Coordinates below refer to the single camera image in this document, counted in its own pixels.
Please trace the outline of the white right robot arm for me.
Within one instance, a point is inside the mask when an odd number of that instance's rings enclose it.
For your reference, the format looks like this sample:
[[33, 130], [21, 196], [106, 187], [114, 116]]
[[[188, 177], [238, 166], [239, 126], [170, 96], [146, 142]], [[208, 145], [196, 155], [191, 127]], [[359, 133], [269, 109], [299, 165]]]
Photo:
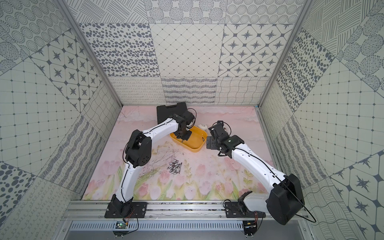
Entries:
[[249, 171], [268, 192], [261, 198], [256, 193], [246, 192], [238, 199], [244, 212], [265, 212], [281, 225], [286, 225], [305, 206], [301, 182], [294, 174], [286, 175], [276, 170], [255, 154], [237, 135], [230, 136], [218, 121], [210, 128], [211, 139], [219, 157], [229, 157]]

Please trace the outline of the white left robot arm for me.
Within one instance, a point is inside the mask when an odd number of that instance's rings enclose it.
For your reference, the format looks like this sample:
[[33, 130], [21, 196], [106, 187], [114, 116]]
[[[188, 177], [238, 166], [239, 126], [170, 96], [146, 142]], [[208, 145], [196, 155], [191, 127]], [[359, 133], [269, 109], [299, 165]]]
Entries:
[[196, 116], [186, 110], [182, 115], [170, 115], [163, 122], [148, 130], [133, 131], [124, 148], [125, 170], [120, 187], [113, 196], [113, 201], [120, 205], [132, 201], [140, 171], [151, 159], [153, 144], [171, 133], [178, 139], [187, 141], [192, 135], [190, 129], [195, 120]]

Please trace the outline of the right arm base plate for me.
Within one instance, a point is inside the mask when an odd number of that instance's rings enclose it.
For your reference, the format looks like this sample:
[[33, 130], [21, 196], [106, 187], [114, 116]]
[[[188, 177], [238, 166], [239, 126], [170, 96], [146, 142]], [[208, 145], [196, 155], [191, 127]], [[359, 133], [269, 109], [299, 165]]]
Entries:
[[223, 207], [226, 212], [227, 218], [265, 218], [266, 213], [248, 210], [245, 205], [239, 202], [232, 202], [230, 200], [223, 201]]

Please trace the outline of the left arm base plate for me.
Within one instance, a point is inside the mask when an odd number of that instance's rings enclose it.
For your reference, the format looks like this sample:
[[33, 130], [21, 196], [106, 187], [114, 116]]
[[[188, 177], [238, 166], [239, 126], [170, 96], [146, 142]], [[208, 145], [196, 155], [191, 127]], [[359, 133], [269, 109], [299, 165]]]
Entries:
[[116, 194], [113, 194], [111, 201], [109, 202], [106, 212], [106, 219], [125, 219], [128, 217], [137, 217], [142, 219], [146, 215], [147, 202], [133, 202], [133, 198], [127, 202], [118, 200]]

